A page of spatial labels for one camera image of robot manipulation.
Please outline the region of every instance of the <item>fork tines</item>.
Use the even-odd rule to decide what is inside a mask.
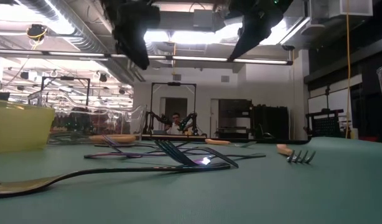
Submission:
[[[173,145],[170,141],[155,141],[155,144],[161,149],[164,153],[166,153],[169,157],[174,159],[175,161],[187,165],[187,166],[199,166],[200,164],[195,163],[191,159],[189,159],[182,151],[180,151],[175,145]],[[233,161],[232,159],[228,158],[227,156],[219,153],[218,151],[215,151],[213,149],[209,148],[198,148],[195,150],[199,151],[205,151],[208,152],[214,156],[219,157],[220,159],[223,159],[225,162],[235,166],[239,167],[238,164]]]
[[[309,164],[311,162],[311,160],[314,158],[315,156],[315,151],[313,151],[313,153],[310,155],[309,158],[307,158],[307,155],[309,153],[309,151],[307,150],[303,157],[300,158],[300,156],[302,155],[303,151],[300,150],[299,153],[297,153],[297,155],[295,156],[295,150],[292,151],[292,154],[286,159],[287,162],[294,162],[294,163],[298,163],[300,162],[301,164],[302,163],[306,163],[306,164]]]

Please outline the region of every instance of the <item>doorway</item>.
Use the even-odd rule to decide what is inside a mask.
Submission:
[[[187,117],[187,99],[186,98],[166,98],[165,116],[172,119],[174,113],[180,114],[180,119]]]

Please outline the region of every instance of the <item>yellow bowl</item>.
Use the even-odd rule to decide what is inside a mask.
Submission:
[[[54,109],[0,100],[0,152],[43,149]]]

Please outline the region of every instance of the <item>green tablecloth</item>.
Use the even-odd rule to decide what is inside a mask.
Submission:
[[[311,165],[289,164],[275,145],[223,153],[264,152],[240,168],[193,174],[96,174],[49,190],[0,198],[0,223],[382,223],[382,144],[316,138],[292,149],[316,150]],[[174,165],[165,158],[83,159],[108,151],[49,146],[0,154],[0,181],[98,167]]]

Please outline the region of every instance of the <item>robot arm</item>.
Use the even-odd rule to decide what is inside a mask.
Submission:
[[[152,134],[152,131],[154,130],[154,119],[161,122],[162,124],[172,125],[172,122],[164,114],[162,114],[161,116],[158,116],[152,111],[147,111],[144,129],[142,130],[144,134]]]
[[[192,119],[192,134],[197,136],[198,135],[198,128],[197,128],[197,113],[193,112],[190,113],[182,122],[179,124],[179,131],[185,131],[188,122],[190,119]]]
[[[125,54],[138,67],[145,70],[149,59],[144,41],[147,29],[156,29],[161,20],[159,8],[153,0],[100,0],[105,16],[110,21],[116,40],[116,51]],[[245,54],[270,36],[271,28],[284,17],[293,0],[229,0],[230,15],[243,16],[240,37],[229,62]]]
[[[243,16],[243,26],[239,29],[240,39],[235,45],[229,62],[242,56],[271,35],[271,28],[284,17],[293,0],[231,0],[230,15]]]

